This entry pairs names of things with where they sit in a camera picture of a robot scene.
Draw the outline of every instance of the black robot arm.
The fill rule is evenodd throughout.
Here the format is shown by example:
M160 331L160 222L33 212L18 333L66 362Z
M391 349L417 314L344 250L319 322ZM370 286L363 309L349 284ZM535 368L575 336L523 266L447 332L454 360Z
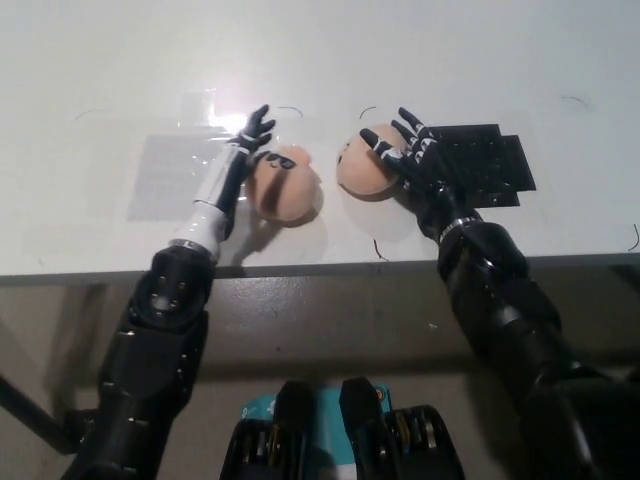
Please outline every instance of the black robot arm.
M265 105L224 146L189 221L135 287L103 361L94 426L62 480L153 480L173 420L191 397L207 337L220 244L252 155L271 138Z
M100 372L100 404L63 480L156 476L169 430L191 397L213 281L208 255L158 252L111 341Z
M447 152L413 115L399 113L413 129L393 124L406 153L370 130L361 136L405 180L420 229L439 244L455 317L516 406L535 478L640 478L640 387L578 358L507 231L466 205Z

